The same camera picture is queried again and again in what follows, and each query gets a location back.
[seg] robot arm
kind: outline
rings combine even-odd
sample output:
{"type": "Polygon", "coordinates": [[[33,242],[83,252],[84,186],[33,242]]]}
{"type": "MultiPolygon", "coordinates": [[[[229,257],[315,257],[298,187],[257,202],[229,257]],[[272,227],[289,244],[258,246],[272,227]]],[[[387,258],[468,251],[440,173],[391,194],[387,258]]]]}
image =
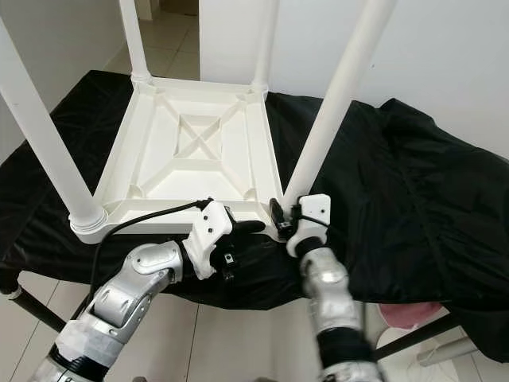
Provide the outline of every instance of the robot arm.
{"type": "Polygon", "coordinates": [[[234,223],[222,204],[211,201],[180,245],[169,241],[133,249],[120,272],[95,293],[76,320],[67,323],[30,381],[102,381],[153,298],[168,285],[182,281],[184,255],[200,279],[210,277],[215,272],[210,255],[234,223]]]}
{"type": "Polygon", "coordinates": [[[383,377],[365,340],[352,296],[348,273],[325,246],[330,198],[301,197],[289,238],[288,252],[300,260],[305,293],[310,297],[311,318],[317,336],[323,380],[328,382],[381,382],[383,377]]]}

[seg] white tape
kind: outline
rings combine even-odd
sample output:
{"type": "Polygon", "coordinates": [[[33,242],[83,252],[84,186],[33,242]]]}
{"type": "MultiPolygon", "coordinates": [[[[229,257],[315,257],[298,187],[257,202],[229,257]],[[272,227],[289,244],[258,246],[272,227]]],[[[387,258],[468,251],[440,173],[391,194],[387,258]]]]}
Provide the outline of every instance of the white tape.
{"type": "Polygon", "coordinates": [[[69,321],[55,340],[59,353],[68,361],[86,356],[110,368],[123,344],[81,321],[69,321]]]}

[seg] black cable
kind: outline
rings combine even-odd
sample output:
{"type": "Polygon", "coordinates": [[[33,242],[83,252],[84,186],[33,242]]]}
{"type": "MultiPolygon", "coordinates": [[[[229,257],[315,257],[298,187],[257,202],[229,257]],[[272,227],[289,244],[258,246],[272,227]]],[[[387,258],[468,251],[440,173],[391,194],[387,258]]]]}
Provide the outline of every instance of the black cable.
{"type": "Polygon", "coordinates": [[[339,229],[334,228],[333,226],[331,226],[330,224],[325,223],[324,221],[321,221],[321,220],[315,219],[314,217],[306,216],[306,215],[300,215],[298,217],[298,219],[309,220],[309,221],[312,221],[313,223],[317,223],[319,225],[323,225],[324,227],[327,227],[328,231],[331,232],[337,239],[340,239],[340,240],[342,240],[344,242],[347,241],[347,237],[346,237],[346,235],[342,231],[340,231],[339,229]]]}
{"type": "Polygon", "coordinates": [[[101,249],[103,248],[103,245],[106,243],[108,238],[113,236],[116,232],[120,231],[121,229],[124,229],[125,227],[129,227],[130,225],[139,223],[144,220],[152,219],[152,218],[158,217],[158,216],[168,215],[170,213],[184,211],[184,210],[190,209],[192,207],[204,208],[204,206],[206,206],[206,204],[208,204],[209,201],[210,200],[194,201],[193,203],[181,205],[178,207],[174,207],[172,209],[163,209],[161,211],[152,212],[147,215],[135,217],[134,219],[131,219],[124,223],[121,223],[121,224],[117,225],[116,227],[114,227],[113,229],[111,229],[111,231],[109,231],[103,237],[101,242],[99,244],[97,244],[97,247],[95,248],[94,262],[92,263],[92,272],[91,272],[91,277],[90,277],[90,290],[88,292],[88,297],[85,300],[84,306],[82,306],[83,305],[83,303],[82,303],[78,309],[83,310],[86,305],[90,304],[90,302],[94,298],[95,291],[98,289],[96,284],[97,284],[97,278],[99,277],[99,261],[101,260],[101,249]]]}

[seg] metal table leg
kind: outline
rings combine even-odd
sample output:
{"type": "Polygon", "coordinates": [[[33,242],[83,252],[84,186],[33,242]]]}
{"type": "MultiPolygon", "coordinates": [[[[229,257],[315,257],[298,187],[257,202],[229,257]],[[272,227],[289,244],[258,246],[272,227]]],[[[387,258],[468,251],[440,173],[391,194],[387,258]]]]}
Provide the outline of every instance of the metal table leg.
{"type": "Polygon", "coordinates": [[[18,275],[19,271],[0,268],[0,279],[2,280],[0,292],[8,300],[15,302],[35,318],[44,322],[47,326],[60,332],[65,326],[65,321],[58,317],[45,304],[24,290],[21,285],[17,283],[18,275]]]}
{"type": "Polygon", "coordinates": [[[476,344],[468,337],[460,338],[459,340],[451,341],[447,344],[438,346],[433,350],[428,350],[417,355],[417,361],[421,366],[430,366],[432,364],[439,364],[446,360],[470,354],[477,351],[476,344]]]}
{"type": "Polygon", "coordinates": [[[406,336],[397,339],[396,341],[392,341],[390,344],[376,349],[375,359],[380,360],[384,357],[390,356],[391,354],[409,348],[410,346],[416,345],[419,342],[423,342],[457,326],[459,325],[453,316],[451,314],[447,314],[446,316],[438,318],[436,321],[416,329],[414,332],[409,333],[406,336]]]}

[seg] tiled floor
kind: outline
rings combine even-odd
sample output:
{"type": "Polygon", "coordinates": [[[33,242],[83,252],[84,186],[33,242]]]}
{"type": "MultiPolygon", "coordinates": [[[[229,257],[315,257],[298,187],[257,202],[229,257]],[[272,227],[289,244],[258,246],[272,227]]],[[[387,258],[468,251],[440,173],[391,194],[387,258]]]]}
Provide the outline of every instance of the tiled floor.
{"type": "MultiPolygon", "coordinates": [[[[147,66],[153,76],[182,80],[200,78],[197,17],[160,13],[154,21],[141,21],[140,31],[147,66]]],[[[130,73],[127,46],[122,48],[105,70],[130,73]]]]}
{"type": "MultiPolygon", "coordinates": [[[[155,76],[198,80],[197,19],[162,14],[141,24],[147,64],[155,76]]],[[[130,72],[126,47],[106,66],[130,72]]],[[[87,292],[85,285],[22,274],[21,283],[62,318],[68,319],[87,292]]],[[[27,380],[56,333],[13,303],[0,299],[0,382],[27,380]]],[[[367,304],[367,336],[376,343],[386,328],[376,306],[367,304]]],[[[452,330],[439,342],[463,334],[452,330]]],[[[480,353],[455,360],[461,382],[502,382],[508,367],[480,353]]],[[[158,296],[107,381],[248,382],[259,376],[280,382],[317,380],[317,348],[307,313],[299,300],[269,312],[230,311],[198,306],[170,295],[158,296]]]]}

